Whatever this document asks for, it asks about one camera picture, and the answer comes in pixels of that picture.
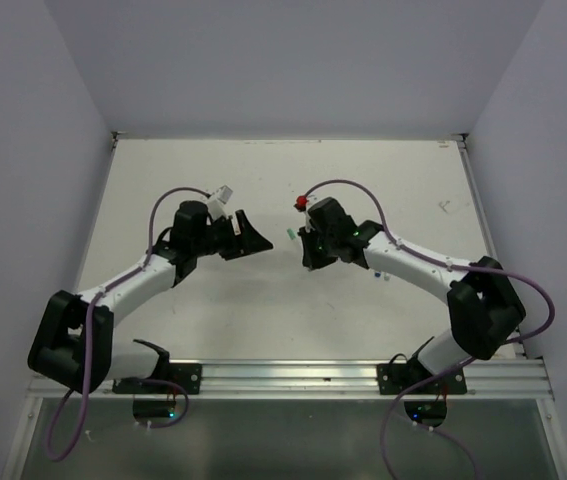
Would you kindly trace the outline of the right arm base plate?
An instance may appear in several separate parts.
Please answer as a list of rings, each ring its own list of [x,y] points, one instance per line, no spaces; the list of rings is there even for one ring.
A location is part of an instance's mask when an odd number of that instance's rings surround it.
[[[389,361],[376,365],[376,380],[381,395],[398,395],[414,384],[428,380],[432,374],[416,359],[396,354]],[[468,392],[462,370],[429,381],[413,391],[414,395],[463,395]]]

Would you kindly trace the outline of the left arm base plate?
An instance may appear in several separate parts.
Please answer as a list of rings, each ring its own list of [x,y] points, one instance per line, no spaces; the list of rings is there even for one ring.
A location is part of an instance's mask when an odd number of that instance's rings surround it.
[[[178,385],[188,395],[198,395],[203,378],[203,366],[193,362],[170,362],[162,373],[155,373],[151,379],[170,382]],[[115,380],[112,391],[115,394],[128,395],[172,395],[178,394],[176,387],[149,383],[147,379],[133,380],[131,378]]]

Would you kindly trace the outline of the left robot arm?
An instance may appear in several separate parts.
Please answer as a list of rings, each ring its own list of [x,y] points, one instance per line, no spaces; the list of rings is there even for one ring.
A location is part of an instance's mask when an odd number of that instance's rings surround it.
[[[184,201],[140,262],[101,286],[60,290],[48,300],[28,367],[71,391],[91,393],[106,380],[134,380],[148,392],[176,379],[170,354],[145,340],[116,345],[119,323],[153,297],[182,283],[200,258],[226,261],[269,251],[272,243],[244,211],[212,215],[208,204]]]

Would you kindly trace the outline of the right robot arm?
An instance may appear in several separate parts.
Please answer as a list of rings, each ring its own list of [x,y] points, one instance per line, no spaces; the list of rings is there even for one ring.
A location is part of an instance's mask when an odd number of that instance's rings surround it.
[[[501,265],[491,257],[469,262],[430,250],[412,255],[414,245],[390,240],[377,222],[357,225],[332,197],[313,201],[299,196],[295,208],[305,215],[298,234],[307,269],[337,261],[354,264],[402,279],[447,306],[449,329],[427,340],[409,360],[408,379],[417,391],[433,391],[454,365],[490,359],[526,316]]]

